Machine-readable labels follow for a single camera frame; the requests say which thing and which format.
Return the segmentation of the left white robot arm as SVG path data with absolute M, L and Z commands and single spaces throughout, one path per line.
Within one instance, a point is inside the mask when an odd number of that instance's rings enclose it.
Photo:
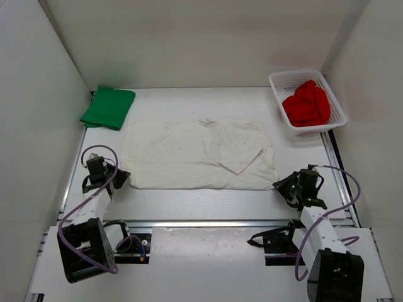
M 70 225 L 62 226 L 57 241 L 67 281 L 71 284 L 106 272 L 117 272 L 114 251 L 131 247 L 132 236 L 122 220 L 103 223 L 113 193 L 122 188 L 130 176 L 116 169 L 102 156 L 91 154 L 85 168 L 89 174 L 82 182 L 88 203 L 77 210 Z

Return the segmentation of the white t shirt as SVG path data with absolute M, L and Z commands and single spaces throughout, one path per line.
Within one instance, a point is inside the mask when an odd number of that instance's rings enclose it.
M 122 167 L 137 189 L 265 191 L 279 179 L 273 156 L 254 121 L 131 121 Z

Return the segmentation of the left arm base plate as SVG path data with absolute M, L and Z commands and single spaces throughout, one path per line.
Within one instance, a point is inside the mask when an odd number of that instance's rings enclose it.
M 125 238 L 115 250 L 117 264 L 148 264 L 152 245 L 150 228 L 130 228 Z

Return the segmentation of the green t shirt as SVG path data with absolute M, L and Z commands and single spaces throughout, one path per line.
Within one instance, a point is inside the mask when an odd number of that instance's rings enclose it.
M 119 131 L 135 97 L 133 91 L 98 86 L 80 121 L 87 128 L 105 127 Z

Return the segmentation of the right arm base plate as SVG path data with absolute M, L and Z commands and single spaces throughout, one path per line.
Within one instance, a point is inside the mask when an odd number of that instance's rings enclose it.
M 296 264 L 298 248 L 302 246 L 306 234 L 305 228 L 286 226 L 257 233 L 247 242 L 264 249 L 266 266 L 292 266 Z

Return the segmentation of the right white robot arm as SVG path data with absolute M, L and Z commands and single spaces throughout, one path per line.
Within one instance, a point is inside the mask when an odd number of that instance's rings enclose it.
M 299 218 L 253 235 L 248 244 L 264 249 L 267 259 L 293 259 L 295 279 L 307 281 L 309 301 L 360 301 L 365 264 L 347 249 L 359 238 L 338 237 L 329 220 L 334 212 L 318 197 L 323 184 L 318 165 L 275 182 L 274 189 Z

